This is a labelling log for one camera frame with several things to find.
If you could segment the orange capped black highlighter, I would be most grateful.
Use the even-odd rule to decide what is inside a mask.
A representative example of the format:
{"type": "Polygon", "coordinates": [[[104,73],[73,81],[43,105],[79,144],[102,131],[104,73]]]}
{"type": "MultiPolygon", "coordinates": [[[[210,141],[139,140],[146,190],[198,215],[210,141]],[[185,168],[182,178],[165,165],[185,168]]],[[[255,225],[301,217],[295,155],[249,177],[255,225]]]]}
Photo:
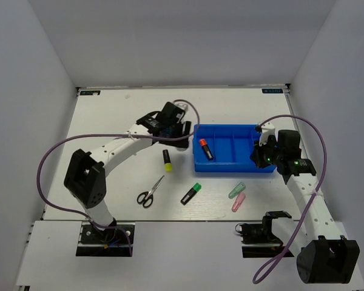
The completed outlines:
{"type": "Polygon", "coordinates": [[[203,149],[204,154],[206,155],[206,158],[211,161],[214,159],[214,156],[207,144],[207,141],[205,139],[200,139],[199,143],[201,145],[201,148],[203,149]]]}

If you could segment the green translucent marker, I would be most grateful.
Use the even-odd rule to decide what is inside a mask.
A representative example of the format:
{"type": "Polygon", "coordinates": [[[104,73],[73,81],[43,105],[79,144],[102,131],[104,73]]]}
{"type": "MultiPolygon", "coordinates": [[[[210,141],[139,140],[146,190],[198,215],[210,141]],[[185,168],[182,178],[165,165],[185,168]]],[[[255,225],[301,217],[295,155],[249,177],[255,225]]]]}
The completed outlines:
{"type": "Polygon", "coordinates": [[[238,183],[228,194],[229,199],[233,199],[238,196],[246,188],[243,182],[238,183]]]}

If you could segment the yellow capped black highlighter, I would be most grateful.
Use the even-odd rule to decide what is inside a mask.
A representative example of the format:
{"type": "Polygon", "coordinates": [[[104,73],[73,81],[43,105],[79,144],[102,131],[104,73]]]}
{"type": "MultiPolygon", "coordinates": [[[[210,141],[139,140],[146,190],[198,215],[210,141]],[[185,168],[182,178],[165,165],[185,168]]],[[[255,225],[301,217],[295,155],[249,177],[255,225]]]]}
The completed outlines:
{"type": "Polygon", "coordinates": [[[170,160],[170,154],[169,154],[169,151],[167,149],[164,149],[162,151],[163,153],[163,161],[164,161],[164,166],[165,166],[165,170],[167,173],[171,172],[172,171],[172,163],[171,163],[171,160],[170,160]]]}

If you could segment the pink translucent marker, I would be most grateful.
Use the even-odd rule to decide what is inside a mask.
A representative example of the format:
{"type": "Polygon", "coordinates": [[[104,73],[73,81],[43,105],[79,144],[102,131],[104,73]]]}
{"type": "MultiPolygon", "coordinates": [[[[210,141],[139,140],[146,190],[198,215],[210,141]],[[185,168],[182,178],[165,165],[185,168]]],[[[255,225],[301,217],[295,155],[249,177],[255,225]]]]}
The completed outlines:
{"type": "Polygon", "coordinates": [[[242,205],[245,198],[246,198],[246,195],[243,192],[241,192],[237,195],[237,197],[232,205],[232,208],[231,208],[232,212],[235,213],[240,208],[240,206],[242,205]]]}

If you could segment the green capped black highlighter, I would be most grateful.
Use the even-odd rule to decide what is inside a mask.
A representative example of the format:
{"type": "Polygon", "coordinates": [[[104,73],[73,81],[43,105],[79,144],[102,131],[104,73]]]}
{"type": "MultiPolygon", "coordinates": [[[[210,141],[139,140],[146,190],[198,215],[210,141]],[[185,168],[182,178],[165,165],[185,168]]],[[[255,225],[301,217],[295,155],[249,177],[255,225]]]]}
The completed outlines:
{"type": "Polygon", "coordinates": [[[196,183],[180,200],[182,205],[186,205],[199,191],[201,190],[201,184],[196,183]]]}

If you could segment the black handled scissors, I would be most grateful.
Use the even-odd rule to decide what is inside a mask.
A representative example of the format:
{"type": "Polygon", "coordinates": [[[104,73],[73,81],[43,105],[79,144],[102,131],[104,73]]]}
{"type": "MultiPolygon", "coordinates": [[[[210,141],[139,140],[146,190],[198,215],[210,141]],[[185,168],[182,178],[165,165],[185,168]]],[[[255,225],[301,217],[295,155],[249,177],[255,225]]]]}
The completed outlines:
{"type": "Polygon", "coordinates": [[[142,205],[144,209],[148,209],[152,205],[153,194],[159,187],[159,185],[162,183],[163,179],[164,175],[152,186],[152,188],[149,191],[142,192],[137,196],[136,202],[139,205],[142,205]]]}

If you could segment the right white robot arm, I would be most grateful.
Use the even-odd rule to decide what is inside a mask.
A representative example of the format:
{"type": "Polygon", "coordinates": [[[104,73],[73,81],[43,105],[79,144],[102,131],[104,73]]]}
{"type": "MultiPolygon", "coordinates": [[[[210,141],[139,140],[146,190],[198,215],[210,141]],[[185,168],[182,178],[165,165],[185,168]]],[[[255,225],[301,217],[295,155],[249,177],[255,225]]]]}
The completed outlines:
{"type": "Polygon", "coordinates": [[[304,283],[349,283],[360,248],[336,226],[323,193],[317,190],[317,172],[309,159],[302,158],[299,132],[264,127],[257,127],[257,132],[260,137],[254,141],[251,160],[261,169],[276,167],[301,213],[299,222],[285,211],[266,212],[263,216],[259,235],[270,242],[280,240],[284,247],[271,264],[277,265],[291,252],[304,283]]]}

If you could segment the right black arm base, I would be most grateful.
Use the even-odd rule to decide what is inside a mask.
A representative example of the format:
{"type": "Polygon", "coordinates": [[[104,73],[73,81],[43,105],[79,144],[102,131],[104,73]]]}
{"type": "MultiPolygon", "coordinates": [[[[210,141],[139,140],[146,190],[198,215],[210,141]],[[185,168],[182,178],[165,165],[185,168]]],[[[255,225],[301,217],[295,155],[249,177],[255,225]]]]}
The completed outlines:
{"type": "Polygon", "coordinates": [[[263,233],[262,224],[239,223],[235,233],[241,238],[243,258],[273,258],[285,248],[276,236],[263,233]]]}

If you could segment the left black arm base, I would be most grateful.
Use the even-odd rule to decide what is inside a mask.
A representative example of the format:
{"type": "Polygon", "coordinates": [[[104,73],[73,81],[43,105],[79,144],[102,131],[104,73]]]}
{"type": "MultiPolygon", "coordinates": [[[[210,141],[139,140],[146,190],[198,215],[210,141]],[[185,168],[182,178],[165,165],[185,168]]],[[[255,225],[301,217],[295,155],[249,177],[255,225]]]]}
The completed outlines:
{"type": "Polygon", "coordinates": [[[133,247],[135,225],[120,224],[124,230],[99,231],[91,224],[81,226],[78,244],[76,248],[77,257],[130,257],[129,245],[126,235],[133,247]]]}

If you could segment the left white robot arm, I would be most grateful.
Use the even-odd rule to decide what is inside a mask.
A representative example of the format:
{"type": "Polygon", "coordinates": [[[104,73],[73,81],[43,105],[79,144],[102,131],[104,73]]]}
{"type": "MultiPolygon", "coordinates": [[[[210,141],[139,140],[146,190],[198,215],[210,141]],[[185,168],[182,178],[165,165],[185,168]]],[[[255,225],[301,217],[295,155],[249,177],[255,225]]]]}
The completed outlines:
{"type": "Polygon", "coordinates": [[[116,235],[115,218],[104,200],[107,176],[122,162],[156,142],[188,148],[191,122],[185,121],[184,116],[189,107],[193,105],[182,99],[167,102],[162,110],[137,119],[129,130],[101,147],[90,152],[78,149],[72,154],[64,186],[81,204],[101,241],[109,242],[116,235]]]}

